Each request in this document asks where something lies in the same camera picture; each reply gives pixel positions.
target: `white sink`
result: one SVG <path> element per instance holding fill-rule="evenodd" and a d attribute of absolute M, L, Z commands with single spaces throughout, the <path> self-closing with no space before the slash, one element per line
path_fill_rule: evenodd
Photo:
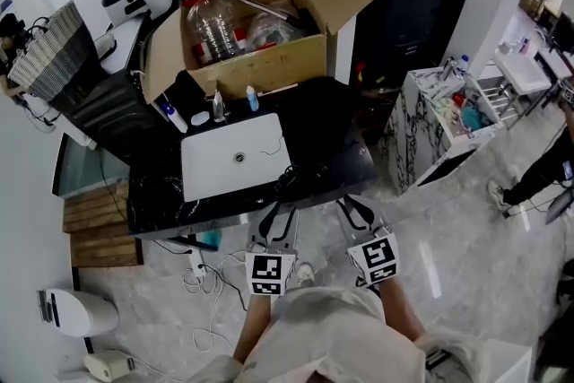
<path fill-rule="evenodd" d="M 192 135 L 181 141 L 184 200 L 273 182 L 290 165 L 277 114 Z"/>

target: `person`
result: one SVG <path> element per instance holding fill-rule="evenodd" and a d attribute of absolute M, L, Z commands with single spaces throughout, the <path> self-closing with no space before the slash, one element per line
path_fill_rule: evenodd
<path fill-rule="evenodd" d="M 520 205 L 554 181 L 571 178 L 574 166 L 574 113 L 568 104 L 560 104 L 560 107 L 566 118 L 566 127 L 554 145 L 528 168 L 522 179 L 511 189 L 504 189 L 495 180 L 489 180 L 488 193 L 499 210 Z"/>
<path fill-rule="evenodd" d="M 396 278 L 378 287 L 315 285 L 301 264 L 299 288 L 252 295 L 233 356 L 219 356 L 188 383 L 485 382 L 482 342 L 427 333 Z"/>

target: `wooden crate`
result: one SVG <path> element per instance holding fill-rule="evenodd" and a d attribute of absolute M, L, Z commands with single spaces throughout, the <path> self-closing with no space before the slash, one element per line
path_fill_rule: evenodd
<path fill-rule="evenodd" d="M 120 183 L 65 201 L 63 230 L 70 234 L 72 266 L 143 263 L 142 241 L 127 228 L 127 193 L 127 183 Z"/>

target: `white cable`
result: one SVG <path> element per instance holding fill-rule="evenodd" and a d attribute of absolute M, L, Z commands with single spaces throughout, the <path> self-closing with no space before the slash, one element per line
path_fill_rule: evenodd
<path fill-rule="evenodd" d="M 173 377 L 170 377 L 168 374 L 163 373 L 161 370 L 157 370 L 154 367 L 152 367 L 150 364 L 148 364 L 145 361 L 142 361 L 141 359 L 137 359 L 134 356 L 132 356 L 131 354 L 128 353 L 124 353 L 123 351 L 119 351 L 119 350 L 111 350 L 111 351 L 116 351 L 118 353 L 122 353 L 124 356 L 133 359 L 135 362 L 138 362 L 139 364 L 142 364 L 144 367 L 148 368 L 151 371 L 154 371 L 155 373 L 157 373 L 158 375 L 161 375 L 162 377 L 164 377 L 165 379 L 168 379 L 169 381 L 174 381 L 175 383 L 186 383 L 186 380 L 183 379 L 174 379 Z"/>
<path fill-rule="evenodd" d="M 227 254 L 225 255 L 225 257 L 223 257 L 222 261 L 220 262 L 219 265 L 217 265 L 217 267 L 215 268 L 215 271 L 217 273 L 219 273 L 219 275 L 221 277 L 223 277 L 223 266 L 225 265 L 225 262 L 227 262 L 227 260 L 229 260 L 230 258 L 235 259 L 237 262 L 240 262 L 241 264 L 245 263 L 245 260 L 241 260 L 240 258 L 237 258 L 236 255 L 237 254 L 245 254 L 244 250 L 239 250 L 237 252 L 234 252 L 232 254 Z M 219 278 L 219 276 L 216 273 L 213 273 L 213 287 L 211 290 L 207 291 L 204 287 L 204 278 L 200 278 L 197 279 L 196 278 L 196 282 L 195 283 L 190 283 L 189 281 L 186 281 L 186 274 L 192 274 L 193 276 L 196 276 L 193 269 L 191 268 L 186 268 L 183 272 L 181 272 L 181 282 L 183 284 L 184 289 L 187 291 L 187 293 L 191 294 L 191 295 L 197 295 L 198 293 L 202 293 L 203 295 L 211 295 L 212 293 L 215 292 L 215 290 L 217 289 L 217 285 L 220 285 L 220 290 L 217 292 L 217 295 L 215 297 L 215 301 L 213 302 L 213 306 L 212 306 L 212 311 L 211 314 L 209 315 L 209 328 L 205 329 L 203 327 L 196 327 L 194 328 L 193 334 L 192 334 L 192 340 L 194 342 L 194 346 L 196 347 L 196 349 L 200 352 L 200 353 L 208 353 L 210 352 L 213 347 L 215 346 L 215 337 L 218 336 L 220 337 L 222 340 L 225 341 L 226 344 L 228 344 L 230 346 L 230 348 L 235 351 L 235 347 L 230 343 L 230 341 L 227 339 L 226 336 L 222 335 L 222 334 L 218 334 L 217 332 L 213 331 L 213 314 L 215 312 L 215 308 L 217 306 L 217 300 L 220 298 L 220 296 L 222 295 L 223 289 L 225 288 L 225 283 Z M 205 332 L 206 334 L 208 334 L 211 338 L 211 344 L 209 345 L 209 347 L 207 348 L 201 348 L 199 346 L 199 344 L 197 343 L 196 340 L 196 332 Z"/>

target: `tile floor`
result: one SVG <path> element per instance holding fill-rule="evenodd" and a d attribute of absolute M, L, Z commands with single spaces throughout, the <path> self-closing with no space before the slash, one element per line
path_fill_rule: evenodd
<path fill-rule="evenodd" d="M 366 195 L 384 205 L 393 223 L 401 280 L 425 326 L 535 345 L 549 325 L 562 264 L 574 256 L 574 219 L 566 216 L 544 225 L 544 214 L 531 210 L 505 220 L 487 200 L 485 186 L 488 177 L 509 185 L 509 166 L 524 172 L 562 120 L 557 109 L 538 109 L 511 131 L 500 132 L 451 176 L 403 196 L 395 195 L 373 150 L 381 177 Z M 559 191 L 551 187 L 534 201 L 541 204 Z M 245 225 L 224 230 L 222 251 L 205 255 L 206 262 L 216 265 L 222 255 L 243 249 L 246 233 Z M 300 261 L 314 265 L 320 283 L 353 285 L 356 273 L 344 254 L 333 204 L 301 213 L 298 250 Z M 180 279 L 190 267 L 186 256 L 146 241 L 143 251 L 141 267 L 82 270 L 84 289 L 111 298 L 121 317 L 118 328 L 97 337 L 95 346 L 130 352 L 176 379 L 187 379 L 216 354 L 230 353 L 220 338 L 209 352 L 194 346 L 195 328 L 208 327 L 214 295 L 186 293 Z M 238 263 L 231 260 L 225 275 L 247 296 Z M 236 292 L 226 288 L 213 329 L 234 344 L 243 317 Z M 210 346 L 208 335 L 196 331 L 196 339 L 201 347 Z M 139 372 L 142 377 L 132 381 L 162 381 L 149 371 Z"/>

